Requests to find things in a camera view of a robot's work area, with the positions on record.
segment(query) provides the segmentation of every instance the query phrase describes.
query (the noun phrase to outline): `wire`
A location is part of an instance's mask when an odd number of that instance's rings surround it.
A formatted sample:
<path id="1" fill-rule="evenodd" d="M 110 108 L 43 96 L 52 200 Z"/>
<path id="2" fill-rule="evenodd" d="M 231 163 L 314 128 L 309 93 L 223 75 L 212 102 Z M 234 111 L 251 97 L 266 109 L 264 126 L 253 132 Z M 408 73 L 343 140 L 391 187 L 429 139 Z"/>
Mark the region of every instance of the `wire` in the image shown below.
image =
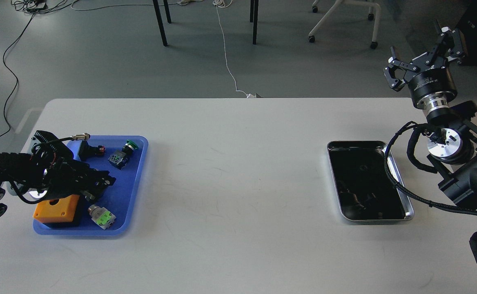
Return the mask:
<path id="1" fill-rule="evenodd" d="M 216 7 L 216 15 L 218 16 L 218 24 L 220 26 L 220 31 L 222 31 L 222 40 L 224 42 L 224 58 L 226 59 L 226 68 L 227 68 L 227 71 L 230 73 L 231 77 L 233 78 L 233 82 L 235 82 L 235 92 L 242 92 L 244 93 L 244 95 L 246 95 L 247 97 L 247 94 L 246 92 L 242 91 L 242 90 L 239 90 L 239 88 L 237 88 L 237 80 L 235 79 L 235 77 L 233 76 L 233 74 L 231 73 L 231 70 L 230 70 L 230 67 L 228 66 L 227 64 L 227 54 L 226 54 L 226 37 L 224 37 L 224 29 L 222 28 L 222 24 L 220 23 L 220 15 L 218 14 L 218 8 L 219 6 L 216 4 L 216 2 L 214 1 L 213 2 L 213 5 L 215 5 Z"/>
<path id="2" fill-rule="evenodd" d="M 389 164 L 388 164 L 388 158 L 389 158 L 389 153 L 391 151 L 391 146 L 396 142 L 398 137 L 401 134 L 403 134 L 403 132 L 405 132 L 407 130 L 410 130 L 410 129 L 413 129 L 413 128 L 416 128 L 416 127 L 418 127 L 418 123 L 416 123 L 414 121 L 410 121 L 410 122 L 406 123 L 405 125 L 403 125 L 403 127 L 401 127 L 401 129 L 398 132 L 396 132 L 395 136 L 393 136 L 393 138 L 389 141 L 388 147 L 386 148 L 386 151 L 384 152 L 384 169 L 386 170 L 386 175 L 388 176 L 389 180 L 393 183 L 393 185 L 398 190 L 401 190 L 401 192 L 403 192 L 407 196 L 411 197 L 412 199 L 415 199 L 417 201 L 420 201 L 422 203 L 425 203 L 425 204 L 429 205 L 429 207 L 436 207 L 436 208 L 438 208 L 440 210 L 444 210 L 446 212 L 454 212 L 455 214 L 470 214 L 470 215 L 473 215 L 473 216 L 477 216 L 477 211 L 476 210 L 467 209 L 467 208 L 463 208 L 463 207 L 458 207 L 458 206 L 455 206 L 455 205 L 447 205 L 447 204 L 444 204 L 444 203 L 438 203 L 438 202 L 434 202 L 434 201 L 431 201 L 431 200 L 424 199 L 424 198 L 414 194 L 410 190 L 408 190 L 405 186 L 403 186 L 400 182 L 398 182 L 393 177 L 393 175 L 390 172 Z"/>
<path id="3" fill-rule="evenodd" d="M 185 6 L 188 5 L 190 2 L 202 2 L 204 0 L 180 0 L 177 3 L 168 4 L 168 5 L 179 5 Z M 108 5 L 102 7 L 95 7 L 95 8 L 87 8 L 87 9 L 77 9 L 74 7 L 74 4 L 79 2 L 79 0 L 74 0 L 74 2 L 70 5 L 70 7 L 75 11 L 96 11 L 98 9 L 108 8 L 108 7 L 119 7 L 119 6 L 153 6 L 153 4 L 117 4 L 117 5 Z"/>
<path id="4" fill-rule="evenodd" d="M 226 4 L 225 0 L 214 0 L 213 5 L 218 8 L 228 8 L 233 3 L 233 0 L 229 4 Z"/>
<path id="5" fill-rule="evenodd" d="M 38 146 L 41 146 L 41 145 L 48 145 L 48 144 L 55 143 L 55 142 L 70 141 L 70 140 L 73 140 L 73 139 L 74 138 L 69 136 L 69 137 L 66 137 L 66 138 L 61 138 L 61 139 L 57 139 L 57 140 L 51 140 L 51 141 L 48 141 L 48 142 L 38 143 L 38 144 L 33 145 L 33 147 L 31 147 L 31 152 L 32 153 L 36 152 L 35 148 L 38 147 Z"/>
<path id="6" fill-rule="evenodd" d="M 188 5 L 190 2 L 202 2 L 202 1 L 204 1 L 204 0 L 179 0 L 179 1 L 177 2 L 177 4 L 180 5 L 180 6 L 186 6 L 186 5 Z"/>
<path id="7" fill-rule="evenodd" d="M 48 8 L 48 6 L 46 6 L 46 2 L 44 2 L 44 5 L 46 8 L 38 9 L 37 11 L 33 11 L 33 9 L 37 7 L 37 5 L 39 4 L 35 0 L 16 0 L 16 1 L 10 0 L 10 4 L 14 6 L 16 11 L 22 11 L 28 14 L 48 14 L 55 11 L 59 11 L 68 6 L 71 6 L 77 1 L 78 0 L 74 0 L 74 2 L 72 2 L 71 4 L 65 5 L 68 2 L 68 0 L 61 0 L 61 2 L 59 2 L 57 5 L 51 8 Z"/>
<path id="8" fill-rule="evenodd" d="M 33 17 L 35 15 L 31 15 L 31 18 L 30 20 L 28 21 L 28 23 L 26 24 L 26 26 L 24 27 L 24 29 L 22 30 L 22 32 L 20 33 L 19 37 L 17 37 L 17 39 L 15 39 L 15 41 L 13 41 L 13 43 L 11 43 L 10 46 L 8 46 L 8 48 L 4 51 L 3 53 L 3 65 L 5 65 L 5 67 L 9 70 L 9 72 L 11 72 L 11 74 L 13 74 L 13 76 L 15 77 L 15 86 L 13 87 L 13 90 L 11 90 L 10 94 L 8 95 L 8 98 L 7 100 L 4 102 L 4 106 L 3 106 L 3 117 L 4 117 L 4 121 L 7 123 L 8 125 L 8 130 L 2 134 L 0 134 L 0 138 L 2 136 L 4 136 L 5 134 L 7 134 L 8 132 L 11 131 L 11 124 L 9 123 L 8 119 L 7 119 L 7 104 L 8 104 L 8 101 L 9 99 L 11 98 L 11 96 L 13 95 L 13 93 L 15 92 L 15 89 L 17 89 L 18 85 L 19 85 L 19 78 L 17 77 L 17 75 L 8 67 L 7 63 L 6 63 L 6 55 L 7 55 L 7 52 L 10 48 L 12 48 L 14 45 L 16 45 L 16 43 L 20 40 L 20 38 L 22 37 L 22 35 L 24 34 L 24 32 L 26 31 L 26 29 L 28 28 L 28 25 L 30 24 L 30 22 L 33 20 Z"/>
<path id="9" fill-rule="evenodd" d="M 74 7 L 74 4 L 77 2 L 79 2 L 79 0 L 74 0 L 74 2 L 71 5 L 71 8 L 75 11 L 96 11 L 98 9 L 103 9 L 108 7 L 119 7 L 119 6 L 153 6 L 153 4 L 118 4 L 118 5 L 108 5 L 103 7 L 95 7 L 95 8 L 87 8 L 87 9 L 77 9 Z"/>

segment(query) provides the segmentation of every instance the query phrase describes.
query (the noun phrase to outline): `electrical component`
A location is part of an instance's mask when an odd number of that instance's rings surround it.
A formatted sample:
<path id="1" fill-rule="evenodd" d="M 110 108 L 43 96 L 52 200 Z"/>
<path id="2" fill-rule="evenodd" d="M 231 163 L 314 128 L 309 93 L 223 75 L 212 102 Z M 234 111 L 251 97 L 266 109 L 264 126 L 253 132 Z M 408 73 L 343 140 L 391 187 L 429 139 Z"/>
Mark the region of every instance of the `electrical component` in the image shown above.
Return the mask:
<path id="1" fill-rule="evenodd" d="M 89 134 L 88 133 L 78 134 L 78 135 L 71 136 L 71 138 L 72 138 L 71 139 L 72 141 L 78 141 L 78 140 L 87 141 L 89 140 Z"/>
<path id="2" fill-rule="evenodd" d="M 88 213 L 91 216 L 91 220 L 93 220 L 102 229 L 108 229 L 111 227 L 116 219 L 116 216 L 109 212 L 109 210 L 97 205 L 91 205 L 88 208 Z"/>
<path id="3" fill-rule="evenodd" d="M 130 156 L 134 153 L 139 147 L 132 142 L 131 140 L 126 140 L 126 144 L 119 151 L 115 151 L 108 159 L 111 165 L 117 167 L 117 169 L 122 169 L 126 166 L 130 160 Z"/>
<path id="4" fill-rule="evenodd" d="M 78 147 L 78 157 L 82 161 L 86 161 L 88 158 L 93 156 L 102 157 L 106 152 L 106 147 L 102 145 L 90 146 L 87 141 L 82 141 Z"/>
<path id="5" fill-rule="evenodd" d="M 74 0 L 71 4 L 67 4 L 68 0 L 61 0 L 61 2 L 54 7 L 48 7 L 46 0 L 11 0 L 10 4 L 14 6 L 16 11 L 31 14 L 47 14 L 66 8 L 77 1 L 78 0 Z"/>

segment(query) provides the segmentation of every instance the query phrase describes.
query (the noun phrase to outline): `electrical connector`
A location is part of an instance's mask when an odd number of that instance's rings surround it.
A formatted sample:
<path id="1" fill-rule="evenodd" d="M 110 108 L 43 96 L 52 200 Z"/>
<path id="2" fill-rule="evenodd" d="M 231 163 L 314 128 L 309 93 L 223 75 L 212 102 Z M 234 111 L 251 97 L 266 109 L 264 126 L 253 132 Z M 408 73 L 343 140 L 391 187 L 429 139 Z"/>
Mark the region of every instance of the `electrical connector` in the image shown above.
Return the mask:
<path id="1" fill-rule="evenodd" d="M 255 94 L 249 93 L 248 95 L 246 95 L 246 98 L 262 98 L 262 97 L 258 93 L 255 93 Z"/>
<path id="2" fill-rule="evenodd" d="M 126 140 L 126 144 L 123 146 L 123 148 L 120 151 L 115 151 L 108 158 L 108 161 L 111 165 L 117 167 L 117 169 L 122 169 L 126 166 L 128 161 L 130 160 L 130 156 L 137 149 L 139 149 L 139 147 L 134 142 L 132 142 L 131 140 Z"/>
<path id="3" fill-rule="evenodd" d="M 78 140 L 87 141 L 87 140 L 89 140 L 89 134 L 84 133 L 84 134 L 74 135 L 74 136 L 71 136 L 71 138 L 72 138 L 71 139 L 72 141 L 78 141 Z"/>
<path id="4" fill-rule="evenodd" d="M 91 220 L 93 220 L 102 229 L 108 229 L 111 227 L 116 219 L 115 215 L 109 212 L 109 210 L 97 205 L 91 205 L 88 208 L 88 213 L 91 216 Z"/>

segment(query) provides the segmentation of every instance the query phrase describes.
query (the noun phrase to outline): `black table leg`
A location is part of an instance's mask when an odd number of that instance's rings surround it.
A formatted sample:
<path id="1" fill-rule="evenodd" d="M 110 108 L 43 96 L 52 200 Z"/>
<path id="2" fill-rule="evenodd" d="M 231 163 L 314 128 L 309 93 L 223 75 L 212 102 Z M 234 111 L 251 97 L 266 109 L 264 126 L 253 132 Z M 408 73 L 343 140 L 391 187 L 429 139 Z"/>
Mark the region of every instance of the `black table leg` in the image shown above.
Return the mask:
<path id="1" fill-rule="evenodd" d="M 169 5 L 168 0 L 164 0 L 164 10 L 166 11 L 166 20 L 168 20 L 168 24 L 171 24 L 172 18 L 169 15 Z"/>
<path id="2" fill-rule="evenodd" d="M 160 9 L 158 9 L 158 0 L 153 0 L 153 8 L 155 8 L 155 14 L 157 15 L 158 29 L 160 30 L 160 37 L 162 38 L 162 45 L 166 47 L 168 46 L 168 41 L 166 41 L 164 24 L 162 24 L 162 16 L 160 16 Z"/>
<path id="3" fill-rule="evenodd" d="M 253 11 L 253 45 L 257 44 L 257 22 L 259 22 L 259 0 L 255 0 L 255 10 Z"/>
<path id="4" fill-rule="evenodd" d="M 251 0 L 250 2 L 250 22 L 253 22 L 253 5 L 255 0 Z"/>

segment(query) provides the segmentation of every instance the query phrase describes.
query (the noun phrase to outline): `metal tray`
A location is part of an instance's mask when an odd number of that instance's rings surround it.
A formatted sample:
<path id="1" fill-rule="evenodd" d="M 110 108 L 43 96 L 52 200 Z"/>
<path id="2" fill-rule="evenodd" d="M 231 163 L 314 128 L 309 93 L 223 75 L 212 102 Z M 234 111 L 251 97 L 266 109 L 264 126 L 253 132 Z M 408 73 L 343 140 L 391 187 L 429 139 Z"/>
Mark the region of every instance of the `metal tray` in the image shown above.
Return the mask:
<path id="1" fill-rule="evenodd" d="M 332 141 L 328 157 L 342 216 L 355 223 L 410 220 L 414 210 L 407 195 L 394 188 L 383 166 L 382 141 Z M 390 171 L 403 184 L 392 154 Z"/>

